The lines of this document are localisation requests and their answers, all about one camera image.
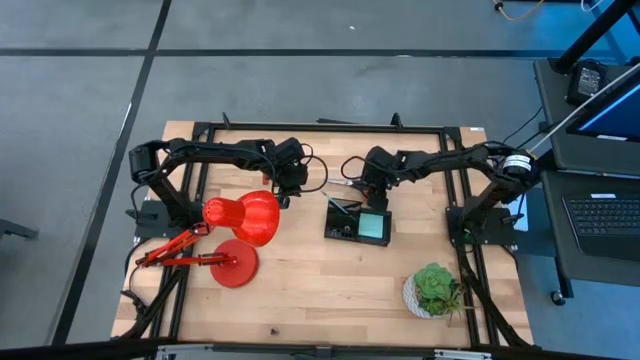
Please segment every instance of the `wooden table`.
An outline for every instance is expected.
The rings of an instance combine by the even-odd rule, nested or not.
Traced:
[[[163,139],[189,139],[193,125],[193,122],[170,121]],[[461,128],[461,132],[465,146],[486,139],[481,128]],[[234,143],[242,139],[270,138],[279,143],[292,136],[313,146],[315,155],[327,163],[332,178],[341,177],[340,165],[345,159],[352,155],[365,156],[374,145],[391,153],[396,150],[440,150],[438,137],[425,134],[216,130],[215,141]],[[205,201],[216,196],[235,199],[249,191],[268,188],[262,185],[259,172],[241,171],[231,165],[209,166]],[[346,169],[347,175],[358,175],[361,166],[352,163]],[[194,174],[198,173],[199,165],[196,165]],[[182,167],[171,174],[177,187],[182,175]],[[462,190],[457,172],[455,176],[460,201]],[[315,187],[323,177],[322,166],[312,161],[307,187]],[[477,171],[469,171],[469,177],[474,194],[487,184],[486,178]],[[196,181],[197,175],[192,177],[191,194],[195,193]],[[333,197],[362,200],[359,192],[345,186],[327,184],[324,190]],[[291,198],[290,208],[281,212],[275,238],[258,249],[260,269],[251,283],[237,289],[223,288],[213,280],[207,266],[192,266],[179,340],[469,346],[464,318],[456,315],[450,324],[448,318],[418,319],[409,313],[402,301],[405,279],[431,262],[438,262],[459,276],[454,249],[447,239],[446,194],[442,173],[432,174],[415,184],[404,182],[390,191],[393,231],[387,248],[325,239],[327,199],[319,192]],[[217,228],[197,243],[194,254],[212,252],[221,242],[231,238],[229,229]],[[134,253],[132,260],[165,241],[151,239]],[[484,246],[483,250],[494,302],[518,334],[531,342],[513,259],[497,246]],[[162,269],[155,267],[141,269],[135,274],[133,289],[146,303],[155,296],[161,273]],[[474,301],[480,307],[478,299],[474,298]],[[161,334],[168,333],[172,309],[173,295],[167,301]],[[482,310],[478,308],[476,313],[480,336],[486,343]],[[135,316],[131,300],[122,297],[112,334],[119,335],[128,330]]]

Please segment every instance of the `white pot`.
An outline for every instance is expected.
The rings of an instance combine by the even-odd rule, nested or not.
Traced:
[[[404,282],[404,287],[402,288],[402,297],[404,298],[404,304],[407,306],[407,309],[409,309],[409,311],[411,311],[413,315],[419,318],[441,318],[443,315],[431,315],[429,312],[420,307],[418,303],[418,296],[416,294],[416,283],[413,281],[414,275],[409,276],[407,281]]]

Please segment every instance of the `succulent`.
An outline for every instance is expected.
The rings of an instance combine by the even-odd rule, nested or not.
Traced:
[[[419,305],[431,315],[452,314],[464,308],[463,289],[446,268],[432,263],[418,271],[413,279]]]

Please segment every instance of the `red lamp base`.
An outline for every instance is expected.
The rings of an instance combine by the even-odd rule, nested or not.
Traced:
[[[251,245],[233,239],[220,244],[216,253],[235,256],[232,264],[211,265],[211,275],[222,286],[234,288],[247,284],[258,272],[258,253]]]

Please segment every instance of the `red desk lamp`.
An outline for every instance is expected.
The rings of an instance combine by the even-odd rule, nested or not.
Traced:
[[[136,264],[147,267],[154,264],[210,265],[213,278],[226,287],[245,285],[258,271],[258,253],[254,247],[267,244],[280,221],[280,206],[269,191],[253,191],[238,200],[213,198],[202,209],[204,223],[171,239],[164,246],[152,251]],[[173,255],[208,235],[211,226],[231,228],[237,239],[220,244],[215,252],[195,258],[174,259]]]

